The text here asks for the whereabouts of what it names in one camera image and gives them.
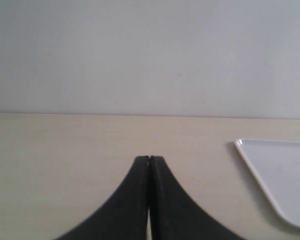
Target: white tray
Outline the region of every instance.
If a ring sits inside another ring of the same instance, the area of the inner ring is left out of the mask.
[[[300,142],[238,139],[234,143],[279,216],[300,228]]]

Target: table surface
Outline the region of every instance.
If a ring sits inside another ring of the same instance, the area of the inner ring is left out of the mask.
[[[247,240],[300,240],[234,146],[300,141],[300,120],[0,113],[0,240],[50,240],[94,212],[135,156],[164,156],[188,194]]]

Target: white wall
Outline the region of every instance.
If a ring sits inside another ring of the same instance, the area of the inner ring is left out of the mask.
[[[0,112],[300,118],[300,0],[0,0]]]

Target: wooden table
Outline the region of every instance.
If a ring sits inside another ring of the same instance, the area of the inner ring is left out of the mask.
[[[0,113],[0,240],[51,240],[94,212],[138,155],[164,156],[211,216],[247,240],[300,240],[233,141],[300,141],[300,120]]]

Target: light wood tabletop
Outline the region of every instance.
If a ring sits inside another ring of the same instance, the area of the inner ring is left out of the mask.
[[[187,193],[247,240],[300,240],[235,149],[300,141],[300,120],[0,113],[0,240],[52,240],[93,213],[139,155],[164,156]]]

